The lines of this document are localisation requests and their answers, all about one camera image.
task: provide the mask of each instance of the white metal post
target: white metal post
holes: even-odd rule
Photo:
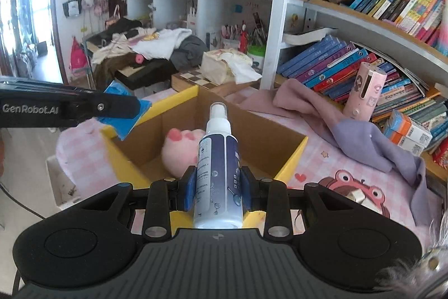
[[[288,0],[272,0],[261,89],[272,89],[276,77]]]

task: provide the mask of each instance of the purple cloth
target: purple cloth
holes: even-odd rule
[[[410,202],[415,224],[431,224],[425,161],[394,145],[373,123],[345,117],[336,106],[296,79],[288,79],[276,91],[257,91],[239,106],[253,112],[301,117],[351,159],[385,173],[398,171],[415,188]]]

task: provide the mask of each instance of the red figurine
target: red figurine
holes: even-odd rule
[[[247,53],[247,31],[246,31],[246,25],[243,24],[241,27],[241,37],[240,37],[240,47],[238,47],[238,51],[243,52],[244,54]]]

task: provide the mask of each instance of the black wire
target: black wire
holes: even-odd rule
[[[14,284],[13,284],[13,296],[17,294],[19,291],[19,284],[20,284],[20,273],[19,270],[16,271],[16,276],[14,277]]]
[[[36,213],[35,211],[33,211],[32,209],[29,209],[26,205],[23,205],[22,203],[20,203],[17,199],[15,199],[10,193],[8,193],[8,191],[5,189],[5,187],[0,183],[0,190],[2,190],[5,195],[11,199],[15,204],[18,204],[19,206],[21,206],[23,209],[27,210],[30,213],[33,213],[35,216],[39,217],[40,219],[45,219],[45,217],[41,216],[39,213]]]

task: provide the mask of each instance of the purple book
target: purple book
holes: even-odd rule
[[[346,47],[339,50],[335,54],[331,55],[330,57],[326,58],[325,60],[319,62],[317,65],[312,67],[310,70],[305,71],[303,74],[300,74],[296,79],[301,82],[302,84],[305,84],[308,80],[313,78],[318,72],[321,72],[322,70],[325,70],[328,68],[328,65],[343,57],[344,55],[348,54],[350,51],[353,51],[356,49],[356,46],[353,43],[349,43]]]

